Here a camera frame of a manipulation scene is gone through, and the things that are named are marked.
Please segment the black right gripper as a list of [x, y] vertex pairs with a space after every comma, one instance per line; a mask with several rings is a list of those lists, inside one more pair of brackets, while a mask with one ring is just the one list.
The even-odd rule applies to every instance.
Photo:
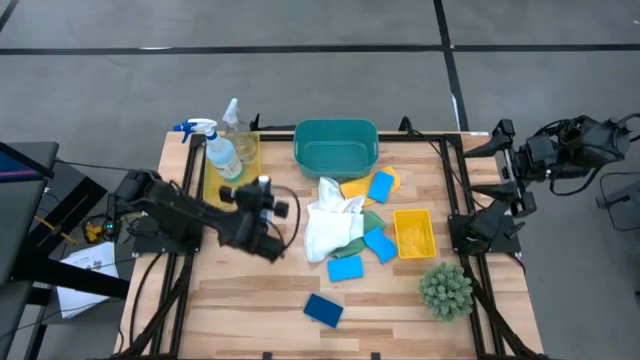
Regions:
[[515, 129], [510, 119], [501, 119], [484, 145], [464, 153], [465, 158], [503, 157], [502, 175], [505, 183], [472, 185], [470, 190], [506, 203], [515, 218], [524, 218], [537, 210], [532, 192], [526, 190], [524, 167], [513, 147]]

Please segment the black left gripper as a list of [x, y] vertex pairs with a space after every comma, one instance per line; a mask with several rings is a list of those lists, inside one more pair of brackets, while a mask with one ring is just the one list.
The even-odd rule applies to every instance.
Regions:
[[218, 193], [223, 203], [236, 205], [234, 211], [225, 212], [218, 218], [221, 223], [239, 221], [242, 215], [249, 214], [260, 223], [271, 222], [273, 217], [286, 218], [289, 215], [289, 203], [278, 200], [269, 184], [249, 183], [238, 188], [221, 186]]

